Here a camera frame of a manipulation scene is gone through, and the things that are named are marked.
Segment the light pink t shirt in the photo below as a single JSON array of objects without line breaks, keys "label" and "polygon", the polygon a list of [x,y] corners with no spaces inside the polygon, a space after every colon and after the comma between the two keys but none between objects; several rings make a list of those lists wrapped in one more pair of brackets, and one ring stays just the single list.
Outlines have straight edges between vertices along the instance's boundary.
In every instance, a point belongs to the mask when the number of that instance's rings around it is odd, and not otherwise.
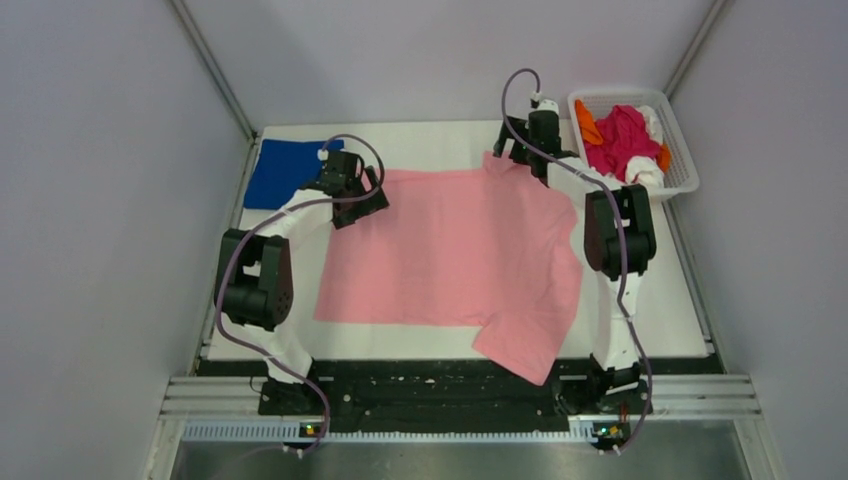
[{"label": "light pink t shirt", "polygon": [[475,326],[475,351],[543,384],[578,311],[572,200],[491,154],[471,170],[391,170],[383,189],[386,209],[331,234],[315,319]]}]

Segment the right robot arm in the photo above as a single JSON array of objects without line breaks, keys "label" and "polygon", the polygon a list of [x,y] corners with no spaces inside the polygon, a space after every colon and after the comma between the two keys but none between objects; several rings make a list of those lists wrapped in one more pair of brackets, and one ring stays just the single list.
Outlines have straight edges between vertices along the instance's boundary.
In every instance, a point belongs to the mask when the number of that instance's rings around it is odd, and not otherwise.
[{"label": "right robot arm", "polygon": [[583,387],[558,404],[569,414],[625,416],[637,404],[649,407],[652,392],[652,368],[635,328],[638,293],[657,251],[650,199],[642,185],[612,189],[568,164],[559,121],[556,111],[543,108],[525,119],[504,115],[493,151],[528,166],[542,182],[554,164],[591,187],[584,199],[583,248],[601,283],[597,332]]}]

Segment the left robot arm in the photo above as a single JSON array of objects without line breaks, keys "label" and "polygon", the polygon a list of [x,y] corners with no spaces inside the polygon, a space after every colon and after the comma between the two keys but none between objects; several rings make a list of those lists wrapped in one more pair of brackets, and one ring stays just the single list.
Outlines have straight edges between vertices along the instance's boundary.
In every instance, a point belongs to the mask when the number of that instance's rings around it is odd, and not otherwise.
[{"label": "left robot arm", "polygon": [[307,193],[291,206],[282,207],[249,230],[229,229],[221,239],[213,295],[215,327],[228,341],[260,354],[290,378],[282,390],[283,401],[297,413],[308,413],[320,404],[330,415],[327,395],[308,374],[285,365],[267,347],[230,333],[223,318],[239,326],[257,327],[272,333],[284,324],[294,303],[291,240],[285,236],[263,236],[271,223],[294,215],[306,207],[329,207],[329,223],[347,226],[356,219],[388,206],[383,184],[386,169],[379,154],[368,166],[362,156],[346,150],[318,151],[319,169],[297,187]]}]

